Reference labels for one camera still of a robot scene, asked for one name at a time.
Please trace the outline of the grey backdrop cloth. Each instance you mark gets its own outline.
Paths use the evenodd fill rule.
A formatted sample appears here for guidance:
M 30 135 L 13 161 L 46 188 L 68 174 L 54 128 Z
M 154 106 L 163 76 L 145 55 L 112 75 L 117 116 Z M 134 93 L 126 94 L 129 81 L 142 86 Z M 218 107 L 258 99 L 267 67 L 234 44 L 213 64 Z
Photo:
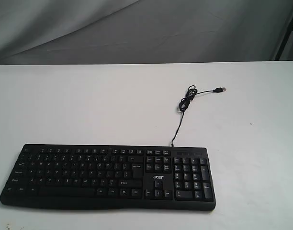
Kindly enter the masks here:
M 271 61 L 293 0 L 0 0 L 0 65 Z

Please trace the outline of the black tripod stand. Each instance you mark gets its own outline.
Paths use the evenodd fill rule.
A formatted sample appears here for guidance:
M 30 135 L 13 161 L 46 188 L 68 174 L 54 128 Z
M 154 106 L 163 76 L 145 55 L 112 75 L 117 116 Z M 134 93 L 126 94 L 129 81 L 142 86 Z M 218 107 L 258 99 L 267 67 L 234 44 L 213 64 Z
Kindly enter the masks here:
M 279 45 L 279 48 L 278 48 L 276 54 L 275 54 L 274 61 L 280 60 L 292 32 L 293 32 L 293 11 L 292 11 L 292 17 L 290 18 L 290 20 L 287 23 L 286 28 L 284 29 L 284 36 L 280 42 L 280 45 Z

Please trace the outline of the black acer keyboard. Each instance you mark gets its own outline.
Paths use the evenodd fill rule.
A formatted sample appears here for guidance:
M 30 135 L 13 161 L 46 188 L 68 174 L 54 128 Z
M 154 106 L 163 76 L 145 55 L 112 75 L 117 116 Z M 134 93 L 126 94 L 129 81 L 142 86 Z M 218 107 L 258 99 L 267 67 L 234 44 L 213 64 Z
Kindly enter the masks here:
M 207 149 L 168 146 L 25 144 L 0 201 L 65 210 L 216 206 Z

